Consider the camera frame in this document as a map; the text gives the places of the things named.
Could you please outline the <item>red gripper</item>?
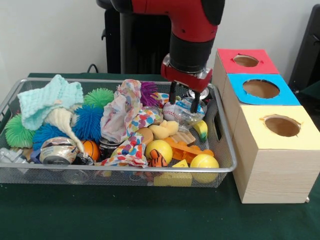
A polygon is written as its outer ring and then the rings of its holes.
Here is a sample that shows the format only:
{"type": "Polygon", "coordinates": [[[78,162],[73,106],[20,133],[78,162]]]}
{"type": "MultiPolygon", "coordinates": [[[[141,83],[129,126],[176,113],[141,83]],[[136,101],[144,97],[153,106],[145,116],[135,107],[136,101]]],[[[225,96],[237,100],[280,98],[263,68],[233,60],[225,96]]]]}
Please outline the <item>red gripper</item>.
{"type": "Polygon", "coordinates": [[[190,112],[196,113],[200,101],[200,93],[211,82],[213,69],[206,67],[204,71],[193,74],[179,71],[169,63],[161,64],[161,75],[171,82],[169,90],[169,102],[175,104],[176,102],[176,86],[177,83],[182,84],[194,91],[194,99],[191,103],[190,112]]]}

